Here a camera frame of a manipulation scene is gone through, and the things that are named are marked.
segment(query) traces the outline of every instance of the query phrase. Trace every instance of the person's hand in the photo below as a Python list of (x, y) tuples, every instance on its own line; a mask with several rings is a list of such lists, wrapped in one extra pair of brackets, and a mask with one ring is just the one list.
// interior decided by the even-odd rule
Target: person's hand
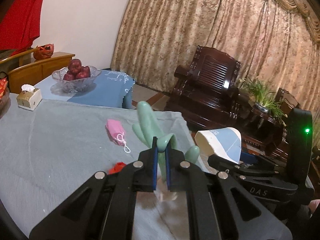
[(312, 214), (316, 211), (319, 203), (320, 203), (320, 199), (315, 199), (310, 202), (309, 208), (310, 208)]

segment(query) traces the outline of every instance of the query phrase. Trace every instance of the red cloth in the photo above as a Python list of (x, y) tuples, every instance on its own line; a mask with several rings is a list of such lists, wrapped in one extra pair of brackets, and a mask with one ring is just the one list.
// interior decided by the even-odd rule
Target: red cloth
[(43, 0), (15, 0), (0, 23), (0, 50), (25, 51), (40, 36)]
[(125, 166), (125, 163), (116, 163), (116, 165), (108, 171), (108, 174), (117, 173), (121, 171)]

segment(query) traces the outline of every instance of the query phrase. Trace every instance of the potted plant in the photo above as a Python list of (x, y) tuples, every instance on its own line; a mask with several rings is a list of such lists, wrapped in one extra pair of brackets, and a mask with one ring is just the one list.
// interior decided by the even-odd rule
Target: potted plant
[(287, 117), (287, 115), (280, 109), (280, 102), (274, 101), (275, 92), (272, 92), (267, 84), (257, 78), (254, 80), (250, 78), (239, 79), (239, 81), (242, 83), (241, 89), (253, 98), (255, 106), (260, 111), (270, 112), (274, 118), (277, 118), (285, 126), (282, 117)]

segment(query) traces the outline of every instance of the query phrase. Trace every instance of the red bag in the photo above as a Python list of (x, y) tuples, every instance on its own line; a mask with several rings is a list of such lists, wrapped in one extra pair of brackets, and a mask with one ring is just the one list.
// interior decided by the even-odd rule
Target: red bag
[(0, 79), (0, 100), (4, 96), (5, 89), (7, 88), (7, 78)]
[(53, 44), (46, 44), (43, 46), (36, 46), (36, 51), (33, 53), (33, 57), (36, 60), (50, 58), (53, 54), (54, 45)]

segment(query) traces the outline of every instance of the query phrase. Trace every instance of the gray tablecloth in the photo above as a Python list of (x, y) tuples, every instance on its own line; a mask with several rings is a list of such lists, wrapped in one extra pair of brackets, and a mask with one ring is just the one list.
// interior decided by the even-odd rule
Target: gray tablecloth
[[(26, 236), (96, 171), (130, 163), (147, 149), (131, 128), (136, 110), (43, 99), (31, 112), (18, 108), (16, 96), (0, 119), (0, 199)], [(177, 135), (179, 150), (194, 144), (180, 113), (155, 114), (165, 132)], [(131, 154), (109, 140), (108, 118), (121, 121)], [(139, 193), (132, 239), (189, 239), (185, 195), (159, 203), (153, 193)]]

